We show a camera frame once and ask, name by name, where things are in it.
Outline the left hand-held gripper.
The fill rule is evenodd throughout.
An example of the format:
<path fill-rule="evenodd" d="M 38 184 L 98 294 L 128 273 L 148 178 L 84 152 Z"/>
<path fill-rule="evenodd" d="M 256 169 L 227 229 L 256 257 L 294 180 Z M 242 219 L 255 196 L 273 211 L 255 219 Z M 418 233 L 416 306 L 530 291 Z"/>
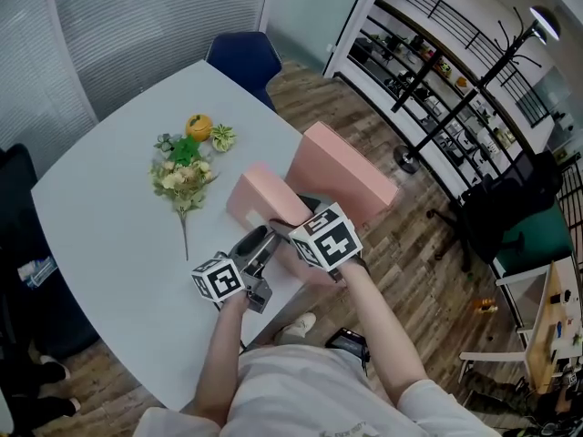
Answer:
<path fill-rule="evenodd" d="M 261 225 L 233 246 L 229 258 L 219 255 L 193 269 L 190 276 L 200 296 L 215 303 L 224 303 L 243 292 L 249 300 L 249 308 L 263 313 L 272 290 L 262 272 L 280 242 L 279 236 L 268 234 L 267 227 Z M 246 261 L 253 255 L 255 257 L 251 262 Z"/>

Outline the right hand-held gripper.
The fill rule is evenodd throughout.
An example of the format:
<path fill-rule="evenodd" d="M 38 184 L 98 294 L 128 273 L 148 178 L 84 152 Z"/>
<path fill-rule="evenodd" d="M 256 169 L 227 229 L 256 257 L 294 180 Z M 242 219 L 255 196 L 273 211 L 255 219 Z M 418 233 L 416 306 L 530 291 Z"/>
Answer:
<path fill-rule="evenodd" d="M 297 226 L 269 220 L 272 231 L 289 238 L 289 271 L 305 283 L 343 283 L 340 266 L 363 248 L 354 224 L 337 202 L 316 195 L 298 198 L 313 212 L 306 221 Z"/>

